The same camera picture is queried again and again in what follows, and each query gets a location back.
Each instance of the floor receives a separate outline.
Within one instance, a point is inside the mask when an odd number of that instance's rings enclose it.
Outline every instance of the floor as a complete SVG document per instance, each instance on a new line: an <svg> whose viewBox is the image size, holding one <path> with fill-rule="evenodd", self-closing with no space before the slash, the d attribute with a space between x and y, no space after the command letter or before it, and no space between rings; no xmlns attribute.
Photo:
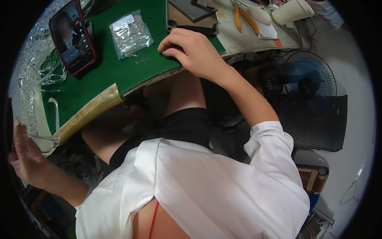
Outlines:
<svg viewBox="0 0 382 239"><path fill-rule="evenodd" d="M316 208L334 219L325 239L337 238L346 228L362 198L375 148L376 112L371 80L357 43L347 30L331 31L320 18L313 18L317 40L312 52L330 66L337 83L337 96L348 95L348 117L343 149L338 152L300 150L296 160L317 160L329 165L329 177ZM309 30L314 28L306 23Z"/></svg>

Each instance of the electric fan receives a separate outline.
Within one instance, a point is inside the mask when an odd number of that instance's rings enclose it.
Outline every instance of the electric fan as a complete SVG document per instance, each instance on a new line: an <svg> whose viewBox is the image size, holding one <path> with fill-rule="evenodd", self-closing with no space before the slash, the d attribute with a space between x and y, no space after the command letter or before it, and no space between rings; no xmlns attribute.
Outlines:
<svg viewBox="0 0 382 239"><path fill-rule="evenodd" d="M288 76L285 89L307 114L322 115L337 96L337 85L330 67L318 55L296 52L286 60Z"/></svg>

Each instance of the hair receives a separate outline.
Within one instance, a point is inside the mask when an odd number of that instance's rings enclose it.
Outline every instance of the hair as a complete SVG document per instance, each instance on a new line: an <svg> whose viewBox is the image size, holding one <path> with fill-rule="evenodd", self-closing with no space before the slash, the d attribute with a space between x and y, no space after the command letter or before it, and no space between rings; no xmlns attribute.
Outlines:
<svg viewBox="0 0 382 239"><path fill-rule="evenodd" d="M74 28L73 19L71 18L71 16L69 16L69 14L67 12L62 11L59 14L57 14L54 17L54 36L55 36L56 41L62 40L62 38L61 38L61 36L60 36L60 34L58 33L58 30L57 30L57 23L62 21L62 20L67 21L69 26Z"/></svg>

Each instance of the red phone case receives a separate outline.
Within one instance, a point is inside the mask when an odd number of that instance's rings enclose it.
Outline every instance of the red phone case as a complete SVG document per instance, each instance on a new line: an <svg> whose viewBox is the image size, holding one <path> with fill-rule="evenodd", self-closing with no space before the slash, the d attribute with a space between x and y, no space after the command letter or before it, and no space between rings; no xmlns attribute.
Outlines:
<svg viewBox="0 0 382 239"><path fill-rule="evenodd" d="M72 0L70 2L68 2L65 6L63 6L61 9L63 9L64 7L66 7L67 5L71 4L72 2L76 2L77 4L77 9L78 9L78 15L79 15L79 18L81 19L81 24L83 26L83 30L85 32L85 35L86 35L86 38L87 38L87 42L89 43L89 46L90 46L90 49L94 55L94 59L92 61L90 61L88 64L84 65L81 69L79 69L78 71L74 72L73 74L71 74L68 70L68 66L65 64L64 60L62 59L62 56L61 54L57 51L58 55L60 56L60 59L61 59L61 62L62 64L64 65L66 71L68 72L69 75L71 76L75 76L76 74L78 74L78 72L82 71L84 68L86 68L87 66L89 66L90 64L94 63L97 59L97 55L96 55L96 51L94 50L93 48L93 44L92 44L92 41L89 37L89 33L87 32L87 28L85 27L85 22L84 22L84 17L82 15L82 9L81 9L81 4L79 2L79 0ZM57 49L57 46L56 46L56 41L54 39L54 36L53 36L53 32L52 32L52 28L50 27L50 22L51 20L57 15L57 13L59 13L60 11L56 12L52 18L49 20L49 31L50 31L50 35L52 36L52 39L53 39L53 43L54 43L54 46L56 47Z"/></svg>

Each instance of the white cup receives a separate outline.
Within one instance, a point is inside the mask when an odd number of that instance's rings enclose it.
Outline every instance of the white cup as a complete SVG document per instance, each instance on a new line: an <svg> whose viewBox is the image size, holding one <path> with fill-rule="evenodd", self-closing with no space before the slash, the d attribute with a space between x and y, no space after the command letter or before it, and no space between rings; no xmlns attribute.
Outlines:
<svg viewBox="0 0 382 239"><path fill-rule="evenodd" d="M304 0L291 0L270 14L277 25L284 25L314 16L312 7Z"/></svg>

